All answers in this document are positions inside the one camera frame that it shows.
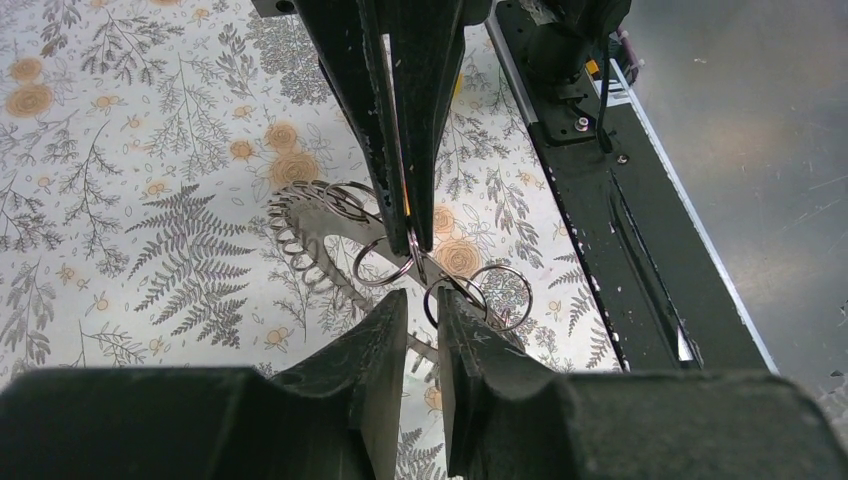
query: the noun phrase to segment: screw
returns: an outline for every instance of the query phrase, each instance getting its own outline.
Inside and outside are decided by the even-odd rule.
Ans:
[[[578,132],[585,132],[589,130],[589,119],[586,117],[580,117],[574,122],[574,129]]]

